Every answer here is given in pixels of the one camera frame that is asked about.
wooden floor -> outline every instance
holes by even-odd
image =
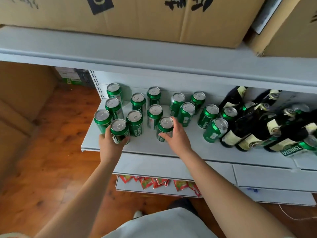
[[[0,191],[0,234],[34,236],[78,190],[97,167],[99,153],[81,152],[100,98],[96,90],[68,85],[57,88],[37,119],[38,133]],[[113,175],[90,237],[99,238],[130,220],[138,209],[162,211],[175,197],[115,190]],[[203,199],[191,199],[208,227],[225,237]],[[293,221],[278,205],[262,204],[299,238],[317,236],[317,219]],[[292,217],[317,216],[317,208],[283,205]]]

person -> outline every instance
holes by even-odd
[[[191,148],[182,125],[175,118],[173,120],[173,136],[165,133],[160,133],[160,136],[166,139],[173,152],[188,168],[227,238],[295,237],[279,220],[199,157]],[[99,140],[100,164],[76,197],[64,210],[57,213],[35,238],[89,237],[109,179],[128,139],[126,137],[120,144],[115,144],[110,127],[106,129],[105,135],[101,135]],[[194,212],[178,207],[130,220],[104,237],[216,238],[216,235]]]

brown cardboard box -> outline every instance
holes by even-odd
[[[317,58],[317,0],[282,0],[263,31],[246,39],[258,56]]]
[[[264,0],[0,0],[0,24],[237,47]]]

shoe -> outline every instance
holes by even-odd
[[[139,217],[142,217],[144,216],[142,211],[140,210],[137,210],[135,213],[134,213],[134,216],[133,216],[133,219],[136,219],[136,218],[139,218]]]

white shirt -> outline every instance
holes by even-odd
[[[130,220],[103,238],[217,238],[200,218],[184,208]]]

